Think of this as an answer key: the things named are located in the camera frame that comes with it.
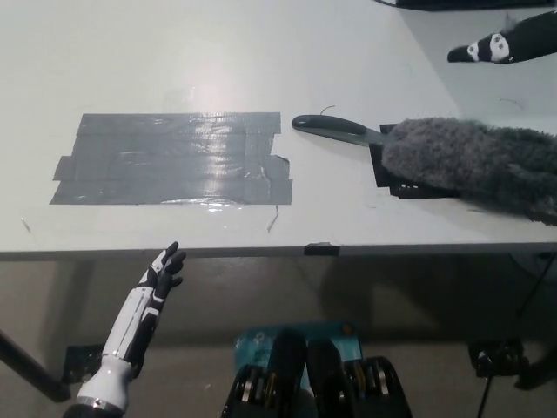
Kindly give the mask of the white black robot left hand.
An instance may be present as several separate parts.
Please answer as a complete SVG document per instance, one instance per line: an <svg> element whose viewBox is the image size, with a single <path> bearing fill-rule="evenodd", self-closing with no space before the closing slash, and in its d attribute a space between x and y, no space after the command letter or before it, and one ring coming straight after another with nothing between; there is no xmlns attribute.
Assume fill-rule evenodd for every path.
<svg viewBox="0 0 557 418"><path fill-rule="evenodd" d="M125 415L129 385L142 370L170 291L182 283L178 274L185 258L178 242L173 242L130 290L104 344L100 368L79 389L75 403L64 413L66 417Z"/></svg>

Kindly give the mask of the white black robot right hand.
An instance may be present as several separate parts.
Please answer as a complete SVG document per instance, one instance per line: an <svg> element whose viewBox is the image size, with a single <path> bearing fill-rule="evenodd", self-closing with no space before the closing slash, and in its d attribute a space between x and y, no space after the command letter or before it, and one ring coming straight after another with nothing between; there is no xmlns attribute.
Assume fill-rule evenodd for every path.
<svg viewBox="0 0 557 418"><path fill-rule="evenodd" d="M520 21L508 18L503 30L493 32L447 54L448 63L516 64L556 53L556 11Z"/></svg>

